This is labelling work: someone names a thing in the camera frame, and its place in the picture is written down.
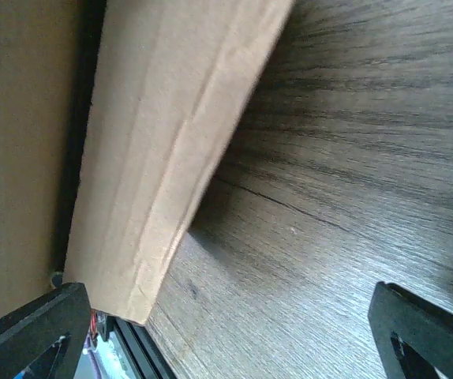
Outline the cardboard box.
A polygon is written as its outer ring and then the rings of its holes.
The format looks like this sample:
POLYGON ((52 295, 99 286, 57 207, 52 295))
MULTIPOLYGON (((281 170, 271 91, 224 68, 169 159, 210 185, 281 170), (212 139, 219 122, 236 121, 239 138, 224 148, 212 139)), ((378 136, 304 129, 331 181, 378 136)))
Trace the cardboard box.
POLYGON ((0 318, 148 319, 292 5, 0 1, 0 318))

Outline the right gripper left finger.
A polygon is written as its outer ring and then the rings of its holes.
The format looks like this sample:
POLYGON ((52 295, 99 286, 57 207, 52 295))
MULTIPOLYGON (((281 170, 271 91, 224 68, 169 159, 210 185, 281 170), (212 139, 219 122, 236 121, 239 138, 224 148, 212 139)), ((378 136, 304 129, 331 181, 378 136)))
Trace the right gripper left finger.
POLYGON ((66 283, 0 318, 0 378, 72 378, 91 322, 82 283, 66 283))

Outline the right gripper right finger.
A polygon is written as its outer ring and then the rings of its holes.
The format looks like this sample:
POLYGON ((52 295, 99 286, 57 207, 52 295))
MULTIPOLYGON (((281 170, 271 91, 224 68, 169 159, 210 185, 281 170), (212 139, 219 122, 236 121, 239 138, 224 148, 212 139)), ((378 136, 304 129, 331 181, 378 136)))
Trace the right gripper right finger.
POLYGON ((376 284, 369 325, 388 378, 453 378, 453 314, 394 283, 376 284))

